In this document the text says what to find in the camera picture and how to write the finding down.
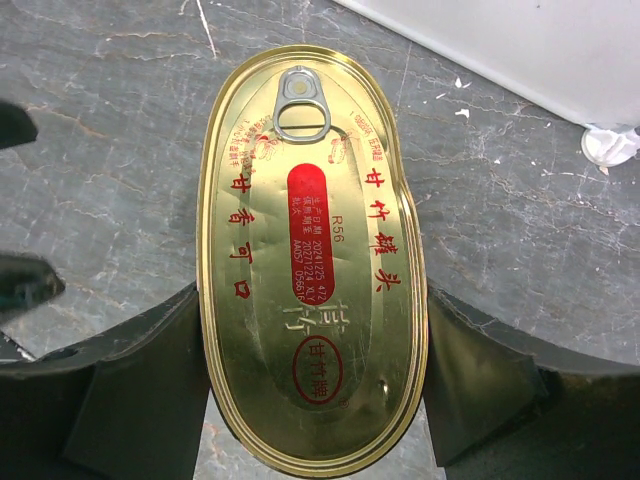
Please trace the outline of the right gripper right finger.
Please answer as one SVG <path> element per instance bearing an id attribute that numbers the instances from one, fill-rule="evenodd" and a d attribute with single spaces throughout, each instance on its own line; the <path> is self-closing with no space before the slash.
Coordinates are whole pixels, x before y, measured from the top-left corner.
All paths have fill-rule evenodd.
<path id="1" fill-rule="evenodd" d="M 428 294 L 424 388 L 450 479 L 635 479 L 639 370 L 541 340 L 446 291 Z"/>

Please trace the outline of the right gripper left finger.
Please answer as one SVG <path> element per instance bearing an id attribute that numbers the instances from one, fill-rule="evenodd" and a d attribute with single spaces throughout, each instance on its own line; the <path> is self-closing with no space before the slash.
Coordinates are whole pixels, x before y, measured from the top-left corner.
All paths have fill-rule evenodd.
<path id="1" fill-rule="evenodd" d="M 4 479 L 190 479 L 209 380 L 198 292 L 1 366 Z"/>

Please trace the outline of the oval gold tin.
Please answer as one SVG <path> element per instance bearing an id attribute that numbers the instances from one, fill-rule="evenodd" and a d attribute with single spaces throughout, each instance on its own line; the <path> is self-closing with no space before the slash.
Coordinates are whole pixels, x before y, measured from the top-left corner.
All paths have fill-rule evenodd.
<path id="1" fill-rule="evenodd" d="M 356 61 L 289 45 L 225 81 L 197 288 L 215 400 L 261 462 L 342 477 L 402 437 L 428 358 L 424 255 L 393 112 Z"/>

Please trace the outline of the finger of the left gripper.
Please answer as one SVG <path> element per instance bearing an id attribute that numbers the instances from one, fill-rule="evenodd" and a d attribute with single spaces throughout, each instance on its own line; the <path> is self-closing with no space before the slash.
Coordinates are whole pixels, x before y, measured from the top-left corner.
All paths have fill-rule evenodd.
<path id="1" fill-rule="evenodd" d="M 7 100 L 0 101 L 0 149 L 35 142 L 38 129 L 27 111 Z"/>
<path id="2" fill-rule="evenodd" d="M 65 284 L 43 257 L 1 252 L 1 312 L 23 312 L 65 291 Z"/>

